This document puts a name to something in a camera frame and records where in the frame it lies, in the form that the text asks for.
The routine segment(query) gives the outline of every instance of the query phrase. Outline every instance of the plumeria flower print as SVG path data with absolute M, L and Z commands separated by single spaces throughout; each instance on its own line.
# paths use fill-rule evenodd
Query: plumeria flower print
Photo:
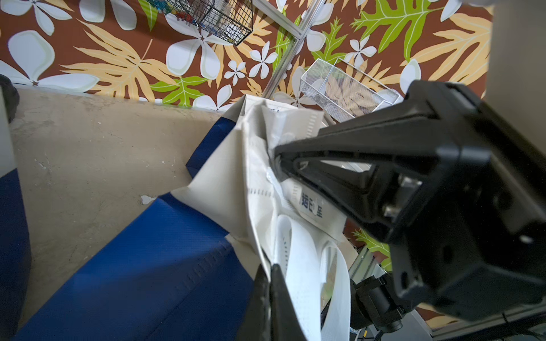
M 286 0 L 277 0 L 277 9 L 279 12 L 282 13 L 282 10 L 284 9 L 284 5 L 286 5 Z
M 232 96 L 232 86 L 227 84 L 226 86 L 218 90 L 218 94 L 216 95 L 216 103 L 214 103 L 214 100 L 212 100 L 210 96 L 205 95 L 205 96 L 196 98 L 193 101 L 192 107 L 195 109 L 226 111 L 233 104 L 226 104 L 226 105 L 222 105 L 222 104 L 227 102 L 231 96 Z
M 106 14 L 106 0 L 80 0 L 80 13 L 85 21 L 103 22 Z M 135 10 L 123 0 L 110 0 L 117 24 L 125 31 L 137 26 Z
M 411 82 L 421 79 L 421 67 L 419 63 L 412 59 L 402 70 L 400 75 L 400 89 L 407 93 Z M 394 89 L 384 89 L 377 92 L 383 99 L 392 104 L 398 104 L 404 100 L 404 97 Z
M 6 62 L 0 61 L 0 74 L 7 76 L 15 84 L 86 92 L 99 81 L 98 77 L 87 74 L 63 74 L 39 79 L 53 64 L 55 52 L 36 31 L 14 34 L 8 41 L 8 50 L 15 63 L 26 73 L 24 75 Z
M 316 25 L 321 25 L 329 21 L 330 17 L 332 16 L 333 10 L 334 10 L 334 4 L 323 3 L 321 10 L 318 12 L 317 17 L 313 20 L 313 25 L 311 25 L 311 27 Z M 307 14 L 307 11 L 304 11 L 303 14 L 301 15 L 301 18 L 302 19 L 305 18 L 306 14 Z M 324 43 L 326 42 L 326 36 L 322 32 L 317 32 L 310 29 L 307 36 L 305 37 L 305 41 L 307 42 L 307 48 L 309 49 L 309 51 L 315 52 L 322 49 L 322 46 L 324 46 Z
M 248 77 L 254 78 L 258 74 L 258 71 L 260 71 L 260 68 L 262 69 L 262 72 L 260 73 L 260 78 L 264 79 L 269 74 L 269 66 L 268 64 L 271 64 L 272 62 L 277 59 L 277 52 L 273 52 L 268 56 L 269 52 L 269 41 L 265 43 L 264 47 L 262 48 L 262 54 L 258 52 L 257 50 L 250 51 L 250 57 L 257 61 L 258 64 L 254 65 L 252 69 L 250 69 L 250 72 L 248 73 Z
M 415 59 L 412 59 L 409 61 L 408 65 L 404 67 L 402 74 L 400 74 L 400 89 L 405 94 L 408 92 L 411 82 L 420 79 L 421 67 Z
M 292 63 L 288 64 L 288 67 L 286 68 L 286 71 L 290 71 L 290 70 L 292 70 Z M 287 73 L 285 72 L 282 74 L 282 80 L 285 80 L 286 77 L 287 77 Z
M 301 95 L 300 83 L 301 77 L 305 73 L 305 69 L 302 67 L 297 67 L 294 72 L 292 72 L 292 89 L 294 90 L 294 97 L 289 96 L 285 92 L 276 92 L 273 94 L 273 99 L 279 102 L 292 104 L 293 106 L 303 107 L 305 105 L 316 104 L 311 98 Z
M 233 86 L 235 86 L 237 84 L 237 80 L 239 78 L 244 78 L 245 77 L 245 74 L 242 73 L 241 70 L 243 70 L 245 68 L 246 63 L 241 62 L 239 64 L 239 66 L 237 66 L 236 61 L 229 61 L 228 66 L 232 71 L 226 71 L 226 73 L 224 74 L 224 78 L 229 79 L 229 78 L 233 77 Z
M 362 39 L 360 42 L 358 42 L 358 40 L 356 39 L 351 39 L 349 43 L 351 47 L 353 48 L 353 50 L 356 52 L 349 52 L 345 56 L 344 60 L 348 62 L 352 58 L 354 58 L 354 66 L 359 68 L 362 65 L 362 63 L 364 63 L 364 58 L 362 57 L 362 55 L 368 58 L 375 55 L 375 53 L 377 52 L 377 49 L 375 47 L 373 46 L 365 47 L 369 39 L 370 39 L 369 35 L 366 38 Z
M 174 43 L 167 49 L 167 68 L 173 74 L 182 76 L 189 69 L 197 50 L 201 48 L 201 76 L 207 79 L 216 79 L 220 73 L 220 59 L 214 53 L 209 44 L 220 44 L 224 46 L 232 45 L 227 41 L 220 39 L 210 33 L 197 29 L 183 20 L 177 20 L 174 14 L 165 16 L 167 23 L 175 31 L 195 37 L 195 39 L 186 39 Z
M 60 8 L 41 2 L 40 0 L 0 0 L 0 9 L 11 15 L 23 15 L 34 7 L 34 15 L 38 26 L 47 34 L 52 35 L 55 31 L 53 21 L 46 15 L 49 14 L 57 20 L 72 19 L 72 16 Z
M 440 21 L 449 19 L 452 15 L 455 14 L 461 8 L 462 0 L 448 0 L 446 6 L 442 10 L 442 15 L 440 16 Z M 480 5 L 469 4 L 470 6 L 479 7 Z

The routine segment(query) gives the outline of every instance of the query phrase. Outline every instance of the black wire basket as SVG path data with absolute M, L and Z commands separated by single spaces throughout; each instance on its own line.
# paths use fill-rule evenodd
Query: black wire basket
M 215 36 L 239 45 L 254 26 L 252 0 L 147 0 L 165 14 L 172 13 Z

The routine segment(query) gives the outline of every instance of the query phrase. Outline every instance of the blue fabric panel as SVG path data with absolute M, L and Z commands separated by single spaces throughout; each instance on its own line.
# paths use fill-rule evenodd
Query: blue fabric panel
M 0 178 L 0 338 L 17 331 L 31 251 L 17 169 Z
M 221 268 L 192 291 L 148 340 L 234 340 L 253 285 L 231 252 Z
M 220 117 L 219 120 L 210 128 L 209 132 L 201 141 L 197 149 L 186 163 L 189 174 L 193 177 L 203 167 L 212 152 L 222 143 L 229 132 L 235 126 L 235 122 L 230 119 Z
M 205 338 L 216 326 L 203 316 L 234 335 L 252 279 L 226 234 L 165 194 L 78 270 L 13 340 L 188 339 L 175 335 L 188 330 Z

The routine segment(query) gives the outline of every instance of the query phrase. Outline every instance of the green leaf pattern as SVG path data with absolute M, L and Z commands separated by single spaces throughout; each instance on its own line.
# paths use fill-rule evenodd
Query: green leaf pattern
M 381 266 L 383 267 L 383 269 L 385 269 L 385 271 L 393 270 L 393 265 L 390 260 L 389 244 L 376 241 L 363 229 L 354 231 L 353 235 L 357 238 L 357 241 L 366 243 L 366 247 L 368 247 L 368 250 L 372 252 L 379 251 L 383 255 L 387 256 L 387 258 L 381 262 Z
M 150 28 L 151 32 L 157 20 L 157 8 L 155 8 L 151 3 L 146 0 L 138 0 L 138 2 L 140 3 L 142 10 L 144 11 L 144 14 L 146 14 L 148 27 Z
M 204 94 L 198 90 L 191 89 L 188 86 L 196 86 L 206 82 L 206 78 L 191 76 L 176 80 L 178 85 L 171 85 L 165 82 L 157 82 L 151 85 L 152 90 L 157 92 L 170 92 L 163 98 L 163 104 L 173 104 L 180 100 L 179 106 L 191 107 L 190 99 L 195 99 Z
M 330 64 L 335 64 L 336 59 L 345 57 L 346 53 L 342 53 L 342 52 L 333 53 L 336 48 L 341 46 L 341 44 L 347 37 L 347 35 L 344 35 L 342 37 L 337 36 L 337 33 L 341 30 L 341 27 L 343 26 L 343 24 L 341 25 L 339 24 L 339 21 L 340 20 L 336 18 L 334 20 L 334 23 L 330 24 L 330 33 L 327 33 L 325 31 L 322 32 L 326 36 L 326 42 L 324 44 L 325 47 L 324 47 L 324 51 L 317 51 L 317 52 L 311 53 L 313 57 L 315 58 L 315 60 L 322 59 L 325 62 L 328 62 Z
M 299 15 L 296 20 L 294 21 L 294 24 L 299 25 L 301 21 L 301 15 Z M 275 44 L 275 52 L 277 53 L 277 59 L 273 61 L 273 64 L 271 65 L 273 67 L 273 71 L 278 67 L 278 65 L 281 63 L 282 56 L 288 50 L 288 47 L 290 46 L 290 43 L 292 42 L 292 35 L 282 27 L 279 27 L 277 32 L 277 42 Z
M 360 18 L 355 19 L 351 26 L 355 32 L 366 27 L 362 38 L 372 34 L 379 26 L 389 26 L 379 43 L 378 52 L 381 53 L 398 38 L 404 27 L 411 22 L 404 37 L 404 58 L 410 61 L 411 49 L 423 33 L 426 16 L 433 11 L 443 9 L 443 7 L 429 9 L 431 3 L 428 0 L 415 0 L 415 7 L 413 2 L 414 0 L 396 0 L 396 9 L 392 9 L 387 0 L 376 0 L 375 14 L 362 11 Z

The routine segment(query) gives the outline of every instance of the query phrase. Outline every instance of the floral wallpaper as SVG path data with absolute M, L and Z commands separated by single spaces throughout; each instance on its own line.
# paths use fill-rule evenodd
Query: floral wallpaper
M 290 17 L 300 0 L 286 1 Z M 335 63 L 338 58 L 402 97 L 413 80 L 461 82 L 482 97 L 492 11 L 461 0 L 326 0 L 273 98 L 297 106 L 314 104 L 300 91 L 301 75 L 317 59 Z M 373 90 L 382 89 L 346 64 L 337 66 Z
M 0 74 L 13 83 L 199 109 L 261 95 L 282 50 L 259 11 L 239 46 L 146 0 L 0 0 L 0 19 Z
M 296 25 L 312 2 L 269 1 Z M 461 0 L 325 0 L 273 98 L 314 106 L 301 76 L 317 59 L 338 58 L 401 96 L 419 79 L 461 82 L 483 96 L 492 15 Z M 0 74 L 13 83 L 217 111 L 260 96 L 290 42 L 259 11 L 252 34 L 233 46 L 146 0 L 0 0 L 0 22 Z M 346 235 L 390 268 L 388 246 L 350 224 Z M 418 311 L 431 328 L 455 320 Z

